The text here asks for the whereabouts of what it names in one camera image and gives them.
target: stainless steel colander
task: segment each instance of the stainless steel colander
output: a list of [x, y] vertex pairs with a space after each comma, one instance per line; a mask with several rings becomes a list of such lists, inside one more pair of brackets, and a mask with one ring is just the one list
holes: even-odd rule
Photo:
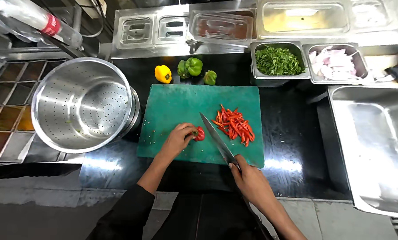
[[138, 126], [139, 111], [138, 96], [118, 68], [98, 58], [75, 58], [39, 84], [32, 121], [52, 148], [84, 153]]

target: black sleeve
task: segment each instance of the black sleeve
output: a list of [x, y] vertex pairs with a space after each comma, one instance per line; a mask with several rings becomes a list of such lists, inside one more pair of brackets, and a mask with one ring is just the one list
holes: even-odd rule
[[87, 240], [141, 240], [154, 195], [135, 184], [98, 220]]

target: green cutting board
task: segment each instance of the green cutting board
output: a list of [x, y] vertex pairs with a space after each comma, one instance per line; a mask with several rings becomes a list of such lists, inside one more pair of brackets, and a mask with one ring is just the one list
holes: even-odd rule
[[221, 110], [220, 104], [232, 111], [238, 107], [238, 111], [243, 113], [244, 119], [249, 121], [255, 133], [255, 141], [245, 147], [240, 143], [239, 137], [231, 140], [215, 126], [221, 139], [234, 155], [242, 154], [250, 165], [264, 167], [260, 94], [257, 87], [153, 84], [141, 124], [137, 155], [155, 157], [175, 126], [187, 122], [202, 126], [205, 139], [190, 141], [175, 159], [226, 164], [199, 114], [202, 112], [211, 121], [215, 119], [217, 110]]

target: chopped green herb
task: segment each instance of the chopped green herb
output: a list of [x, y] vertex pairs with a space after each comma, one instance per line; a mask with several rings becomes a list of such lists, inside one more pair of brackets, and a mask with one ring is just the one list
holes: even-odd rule
[[255, 51], [255, 59], [258, 70], [270, 76], [298, 75], [305, 70], [288, 49], [267, 45], [265, 49]]

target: plastic bottle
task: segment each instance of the plastic bottle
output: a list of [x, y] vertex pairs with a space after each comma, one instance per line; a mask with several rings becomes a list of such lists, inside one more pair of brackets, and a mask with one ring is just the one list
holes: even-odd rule
[[30, 0], [0, 0], [0, 11], [69, 46], [79, 48], [82, 35]]

